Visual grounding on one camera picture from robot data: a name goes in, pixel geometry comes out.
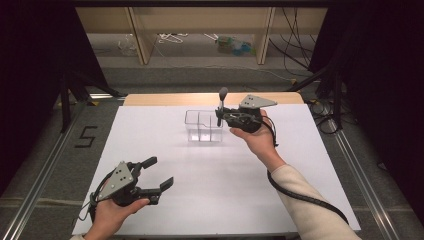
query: sleeve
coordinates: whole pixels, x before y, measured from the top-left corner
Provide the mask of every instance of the sleeve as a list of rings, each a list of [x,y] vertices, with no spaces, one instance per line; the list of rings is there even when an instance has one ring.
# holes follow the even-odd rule
[[[82,235],[75,235],[75,236],[72,236],[70,240],[85,240],[85,239]]]
[[[328,202],[290,165],[286,164],[277,168],[271,176],[285,189]],[[336,213],[312,203],[288,197],[280,192],[278,194],[303,240],[360,239]]]

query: person's right hand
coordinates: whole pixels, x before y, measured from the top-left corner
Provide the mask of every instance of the person's right hand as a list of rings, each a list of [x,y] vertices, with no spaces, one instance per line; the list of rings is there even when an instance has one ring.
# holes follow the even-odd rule
[[[269,120],[266,118],[267,113],[265,110],[261,109],[261,115],[265,116],[263,118],[264,121],[271,126]],[[274,147],[272,133],[263,124],[254,133],[245,132],[240,128],[231,128],[230,132],[246,141],[250,151],[265,164],[270,172],[286,164]]]

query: acrylic box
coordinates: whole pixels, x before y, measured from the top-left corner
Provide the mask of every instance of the acrylic box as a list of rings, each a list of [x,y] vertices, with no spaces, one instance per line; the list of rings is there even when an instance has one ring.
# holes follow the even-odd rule
[[[222,141],[222,125],[218,126],[215,111],[188,110],[185,125],[189,141],[220,142]]]

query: floor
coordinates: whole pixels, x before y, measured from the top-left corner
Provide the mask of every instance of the floor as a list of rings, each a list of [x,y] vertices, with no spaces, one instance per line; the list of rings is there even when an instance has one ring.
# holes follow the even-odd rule
[[[218,86],[223,85],[229,86],[230,91],[234,92],[285,91],[293,82],[311,75],[299,63],[283,58],[282,53],[272,44],[268,47],[265,64],[257,65],[252,53],[236,56],[221,51],[214,40],[203,34],[177,36],[182,43],[167,40],[157,42],[149,64],[140,65],[133,52],[122,52],[123,43],[130,37],[89,35],[110,87],[121,92],[214,92],[219,90]],[[231,37],[247,43],[252,41],[249,35]],[[307,65],[308,60],[299,48],[289,46],[286,51],[283,37],[289,39],[289,36],[276,35],[271,40],[281,50]],[[312,51],[315,38],[301,36],[302,47]],[[305,101],[315,99],[314,90],[318,84],[312,83],[301,90]],[[89,88],[89,92],[102,93],[95,88]],[[55,144],[61,138],[58,101],[32,154],[0,198],[2,236],[8,230],[8,225],[13,223],[24,200],[28,199],[28,193],[32,192],[39,173],[45,170],[45,162],[52,159],[53,170],[44,176],[46,182],[40,188],[36,204],[30,209],[25,228],[17,235],[20,239],[67,239],[71,236],[77,216],[84,217],[82,201],[117,108],[121,105],[121,100],[108,99],[98,100],[89,106],[81,103],[73,105],[73,130],[64,138],[62,148],[56,148]],[[317,123],[321,121],[323,113],[331,111],[331,105],[331,100],[311,104],[311,113],[317,117]],[[378,156],[348,106],[348,101],[344,101],[342,131],[327,134],[334,127],[331,121],[324,122],[319,128],[342,186],[360,221],[362,230],[358,235],[362,239],[424,239],[423,226],[390,174],[378,166]],[[81,139],[83,131],[95,138],[90,147],[78,148],[76,146],[88,144],[87,139]]]

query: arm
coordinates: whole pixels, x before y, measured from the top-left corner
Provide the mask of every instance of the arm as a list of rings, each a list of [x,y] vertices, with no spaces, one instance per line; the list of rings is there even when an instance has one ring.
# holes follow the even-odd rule
[[[271,176],[281,187],[298,194],[326,201],[306,179],[288,165],[274,148],[272,134],[262,126],[250,134],[241,129],[230,131],[244,139],[249,149],[266,166]],[[359,239],[353,230],[336,213],[320,206],[296,200],[279,192],[302,239]]]
[[[134,201],[126,207],[116,205],[113,200],[108,199],[99,202],[96,210],[96,218],[87,234],[74,236],[71,240],[105,240],[113,236],[121,228],[125,219],[149,204],[148,199]]]

